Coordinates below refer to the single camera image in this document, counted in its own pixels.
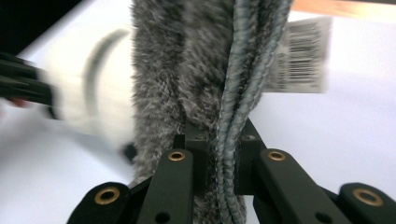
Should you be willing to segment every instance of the white surface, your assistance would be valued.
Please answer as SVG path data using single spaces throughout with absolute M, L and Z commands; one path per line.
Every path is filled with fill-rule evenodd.
M 25 58 L 41 66 L 53 41 L 48 38 L 67 28 L 130 20 L 126 0 L 86 6 L 76 14 L 79 21 L 63 21 L 65 27 Z M 251 115 L 265 144 L 288 151 L 322 187 L 337 192 L 359 181 L 395 199 L 395 38 L 395 24 L 335 19 L 327 91 L 265 93 Z M 65 223 L 89 189 L 107 181 L 128 183 L 132 175 L 102 141 L 43 119 L 35 108 L 7 107 L 0 121 L 0 166 L 2 224 Z M 258 223 L 248 211 L 248 223 Z

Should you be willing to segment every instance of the gray fabric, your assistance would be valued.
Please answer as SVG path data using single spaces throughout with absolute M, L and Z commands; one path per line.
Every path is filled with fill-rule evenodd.
M 264 46 L 267 34 L 272 32 L 271 17 L 265 19 L 262 14 L 266 10 L 274 11 L 275 7 L 269 7 L 271 5 L 262 0 L 236 0 L 236 3 L 227 0 L 134 1 L 134 25 L 137 28 L 134 37 L 134 103 L 137 112 L 134 119 L 138 135 L 134 140 L 137 156 L 134 158 L 136 173 L 132 186 L 154 174 L 161 154 L 172 148 L 174 135 L 183 133 L 186 119 L 192 121 L 208 131 L 207 138 L 213 148 L 210 186 L 204 196 L 194 197 L 194 223 L 246 222 L 243 197 L 235 196 L 230 186 L 219 189 L 215 185 L 219 183 L 216 174 L 232 171 L 221 168 L 215 172 L 216 162 L 223 164 L 222 155 L 215 155 L 219 112 L 221 100 L 224 100 L 226 73 L 227 78 L 232 77 L 227 72 L 230 71 L 230 52 L 233 54 L 231 46 L 238 42 L 235 41 L 238 32 L 233 29 L 238 29 L 241 18 L 245 20 L 239 24 L 247 34 L 239 41 L 244 49 L 239 51 L 240 58 L 234 64 L 240 80 L 231 92 L 234 104 L 226 110 L 228 115 L 237 108 L 238 101 L 244 99 L 242 93 L 249 87 L 253 67 L 261 64 L 258 59 L 261 51 L 256 48 Z M 236 12 L 241 10 L 238 18 Z M 227 194 L 221 199 L 218 191 L 220 195 L 225 189 Z

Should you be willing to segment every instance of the white label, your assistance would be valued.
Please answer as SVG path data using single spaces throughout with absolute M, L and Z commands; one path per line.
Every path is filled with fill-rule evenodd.
M 266 92 L 323 92 L 330 17 L 292 21 L 276 50 Z

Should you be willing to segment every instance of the barcode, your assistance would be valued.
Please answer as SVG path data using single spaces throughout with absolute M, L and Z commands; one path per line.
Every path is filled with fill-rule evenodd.
M 320 30 L 317 22 L 289 27 L 289 83 L 313 83 L 318 75 Z

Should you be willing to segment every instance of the blurry object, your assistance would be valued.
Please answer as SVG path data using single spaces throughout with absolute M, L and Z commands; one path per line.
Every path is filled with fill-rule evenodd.
M 294 0 L 292 10 L 317 14 L 365 19 L 369 21 L 396 22 L 396 1 L 333 1 Z
M 49 105 L 52 110 L 52 91 L 50 85 L 38 80 L 37 69 L 25 64 L 24 60 L 0 51 L 0 97 L 25 99 Z

